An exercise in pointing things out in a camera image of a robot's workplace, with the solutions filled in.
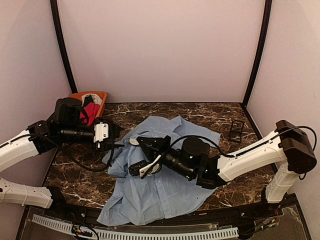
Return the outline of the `light blue shirt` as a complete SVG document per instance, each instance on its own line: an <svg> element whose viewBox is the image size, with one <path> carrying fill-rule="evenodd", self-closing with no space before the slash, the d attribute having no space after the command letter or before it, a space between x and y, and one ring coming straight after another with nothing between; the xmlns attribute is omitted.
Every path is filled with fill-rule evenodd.
<svg viewBox="0 0 320 240"><path fill-rule="evenodd" d="M221 137L219 133L193 124L181 116L173 119L150 116L128 132L119 141L122 147L114 151L107 172L116 178L116 182L112 196L97 218L98 223L106 226L133 223L139 226L197 210L214 193L213 189L202 188L194 180L188 181L167 167L144 179L131 176L128 171L130 165L145 157L142 149L132 145L130 139L170 136L176 140L186 135L203 136L216 144Z"/></svg>

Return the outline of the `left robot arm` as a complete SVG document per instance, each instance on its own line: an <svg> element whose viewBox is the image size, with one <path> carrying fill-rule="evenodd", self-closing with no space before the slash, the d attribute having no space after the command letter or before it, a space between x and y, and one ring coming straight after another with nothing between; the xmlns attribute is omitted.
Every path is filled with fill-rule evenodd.
<svg viewBox="0 0 320 240"><path fill-rule="evenodd" d="M97 114L90 117L81 100L60 98L48 119L29 125L0 145L0 170L5 172L53 149L64 152L64 147L72 144L92 145L96 151L113 154L120 147L115 141L122 131L121 126ZM0 202L51 209L60 218L71 213L58 187L36 187L5 178L0 179Z"/></svg>

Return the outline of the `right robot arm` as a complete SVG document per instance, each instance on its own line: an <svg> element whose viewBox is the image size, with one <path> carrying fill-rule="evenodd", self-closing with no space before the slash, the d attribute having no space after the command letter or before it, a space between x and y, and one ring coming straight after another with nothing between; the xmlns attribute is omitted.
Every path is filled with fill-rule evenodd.
<svg viewBox="0 0 320 240"><path fill-rule="evenodd" d="M276 123L276 129L259 141L232 153L219 152L210 157L210 147L217 147L207 137L185 135L175 141L170 136L142 137L136 140L145 160L129 166L129 174L144 179L169 168L204 189L216 189L235 178L266 165L280 162L274 179L265 187L262 201L255 213L266 217L280 203L285 193L300 178L315 168L315 144L305 133L306 126L295 126L286 120Z"/></svg>

